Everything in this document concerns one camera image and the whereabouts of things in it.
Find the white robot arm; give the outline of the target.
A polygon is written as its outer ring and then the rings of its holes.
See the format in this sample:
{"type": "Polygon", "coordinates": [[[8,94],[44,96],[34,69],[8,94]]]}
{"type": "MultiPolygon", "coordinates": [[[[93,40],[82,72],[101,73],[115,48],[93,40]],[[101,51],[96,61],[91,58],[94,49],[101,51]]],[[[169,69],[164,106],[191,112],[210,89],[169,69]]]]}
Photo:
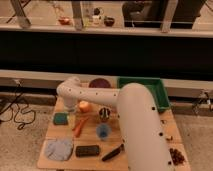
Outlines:
{"type": "Polygon", "coordinates": [[[129,83],[120,89],[87,88],[80,86],[77,77],[70,77],[56,91],[67,109],[84,100],[117,110],[128,171],[175,171],[157,105],[147,87],[129,83]]]}

